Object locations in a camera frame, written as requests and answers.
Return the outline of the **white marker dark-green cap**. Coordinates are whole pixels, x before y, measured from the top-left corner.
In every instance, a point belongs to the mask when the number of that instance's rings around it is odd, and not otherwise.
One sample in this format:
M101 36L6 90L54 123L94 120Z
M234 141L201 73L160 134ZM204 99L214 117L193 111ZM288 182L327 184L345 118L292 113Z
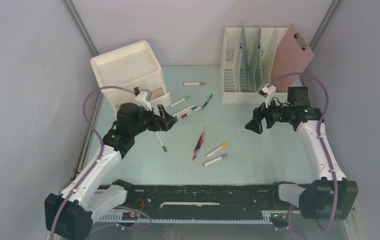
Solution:
M155 135L156 135L156 137L157 137L157 139L158 139L158 141L159 141L159 143L160 143L163 151L165 153L168 152L166 145L164 144L163 140L161 139L161 137L160 137L160 135L159 135L159 133L157 131L155 132Z

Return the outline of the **red pen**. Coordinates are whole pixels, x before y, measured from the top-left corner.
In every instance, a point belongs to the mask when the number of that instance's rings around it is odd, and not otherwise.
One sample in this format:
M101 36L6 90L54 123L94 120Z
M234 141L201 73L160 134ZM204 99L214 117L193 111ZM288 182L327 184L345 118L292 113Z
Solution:
M202 141L202 139L203 139L203 137L204 137L205 132L206 132L206 129L204 128L204 129L202 130L201 134L200 134L200 137L199 137L199 139L198 139L198 141L197 141L197 144L196 144L196 147L195 147L193 153L195 153L195 152L197 151L197 149L200 147L200 144L201 144L201 141Z
M192 161L194 161L194 160L196 159L197 154L198 154L198 152L199 152L199 150L200 150L200 148L201 148L203 142L204 142L204 139L202 139L201 144L200 144L200 147L199 147L199 148L197 149L197 151L193 154Z

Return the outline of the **white marker yellow cap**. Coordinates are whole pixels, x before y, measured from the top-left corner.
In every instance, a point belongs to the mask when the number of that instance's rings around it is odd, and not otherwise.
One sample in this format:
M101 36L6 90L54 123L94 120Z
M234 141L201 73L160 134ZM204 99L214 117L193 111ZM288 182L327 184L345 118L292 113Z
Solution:
M215 153L217 153L221 149L225 148L227 145L228 145L227 142L221 144L220 146L218 146L217 148L215 148L213 151L211 151L210 153L208 153L207 155L205 155L205 158L211 157L212 155L214 155Z

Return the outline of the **white marker purple cap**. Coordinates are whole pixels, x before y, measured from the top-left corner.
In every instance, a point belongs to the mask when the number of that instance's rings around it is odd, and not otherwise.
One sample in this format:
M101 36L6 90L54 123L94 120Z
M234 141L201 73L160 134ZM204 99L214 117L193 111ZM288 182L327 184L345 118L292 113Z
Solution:
M203 163L202 166L203 166L203 167L206 167L206 166L211 165L211 164L213 164L213 163L215 163L215 162L218 162L219 160L222 160L222 159L226 158L227 156L228 156L228 154L225 153L225 154L223 154L223 155L221 155L221 156L218 156L218 157L216 157L216 158L214 158L214 159L212 159L212 160L209 160L209 161Z

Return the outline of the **black teal pen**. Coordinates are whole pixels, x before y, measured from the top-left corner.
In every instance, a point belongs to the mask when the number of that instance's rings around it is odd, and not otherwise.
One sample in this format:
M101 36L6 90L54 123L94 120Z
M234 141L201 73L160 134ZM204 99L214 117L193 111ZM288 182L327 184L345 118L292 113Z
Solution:
M207 104L209 103L209 101L211 100L212 96L213 96L213 94L210 94L210 95L208 96L208 98L206 99L206 101L205 101L204 104L202 105L201 110L203 110L203 109L206 107L206 105L207 105Z

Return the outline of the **cream three-drawer cabinet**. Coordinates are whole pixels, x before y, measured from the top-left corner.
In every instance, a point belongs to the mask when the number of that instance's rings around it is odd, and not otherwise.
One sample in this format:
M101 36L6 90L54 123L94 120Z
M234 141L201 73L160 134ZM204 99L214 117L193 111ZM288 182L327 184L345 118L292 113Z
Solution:
M153 108L171 104L162 68L145 40L112 50L90 60L99 87L118 86L131 91L134 88L150 90Z

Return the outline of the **blue clipboard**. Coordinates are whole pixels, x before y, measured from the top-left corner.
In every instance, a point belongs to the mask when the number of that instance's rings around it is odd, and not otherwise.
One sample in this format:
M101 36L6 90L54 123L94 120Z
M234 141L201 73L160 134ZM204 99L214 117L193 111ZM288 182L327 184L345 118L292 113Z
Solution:
M248 60L248 46L245 26L242 26L241 39L240 39L240 50L241 50L241 66L240 66L240 91L244 93L251 92L252 84L250 80L249 72L249 60Z

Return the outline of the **pink clipboard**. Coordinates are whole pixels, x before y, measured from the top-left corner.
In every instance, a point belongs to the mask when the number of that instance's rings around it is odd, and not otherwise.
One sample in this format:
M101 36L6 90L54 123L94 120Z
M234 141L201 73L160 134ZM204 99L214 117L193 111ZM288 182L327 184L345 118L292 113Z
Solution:
M271 71L271 81L289 73L302 73L314 58L307 41L292 24L276 49Z

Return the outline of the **green clipboard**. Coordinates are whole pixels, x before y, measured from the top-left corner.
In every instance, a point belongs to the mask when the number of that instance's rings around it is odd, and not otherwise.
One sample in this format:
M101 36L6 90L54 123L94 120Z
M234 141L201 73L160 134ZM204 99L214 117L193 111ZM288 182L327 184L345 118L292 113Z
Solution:
M262 84L271 82L271 72L278 46L278 34L275 27L262 27L260 34L258 89Z

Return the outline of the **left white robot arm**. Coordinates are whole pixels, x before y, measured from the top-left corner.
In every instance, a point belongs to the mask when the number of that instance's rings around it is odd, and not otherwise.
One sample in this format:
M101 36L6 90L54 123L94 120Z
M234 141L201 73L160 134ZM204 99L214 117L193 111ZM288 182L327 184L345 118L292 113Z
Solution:
M120 106L116 121L103 137L98 154L83 172L61 193L49 194L44 201L45 223L49 237L59 235L68 240L84 240L103 215L121 205L130 208L136 202L134 192L111 185L102 193L98 187L135 144L135 137L145 131L169 131L177 118L168 114L163 105L159 114L134 103Z

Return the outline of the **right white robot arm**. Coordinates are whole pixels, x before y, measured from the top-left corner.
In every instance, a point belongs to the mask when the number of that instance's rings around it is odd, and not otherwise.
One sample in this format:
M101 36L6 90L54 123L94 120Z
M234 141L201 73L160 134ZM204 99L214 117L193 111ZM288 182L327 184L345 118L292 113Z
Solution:
M359 188L355 181L347 180L333 156L321 110L311 106L307 87L290 87L286 103L275 98L275 91L273 85L260 87L259 94L265 101L253 110L245 129L261 134L262 121L268 129L275 123L290 124L303 144L313 181L307 185L279 183L268 196L270 206L281 209L290 203L306 219L345 220Z

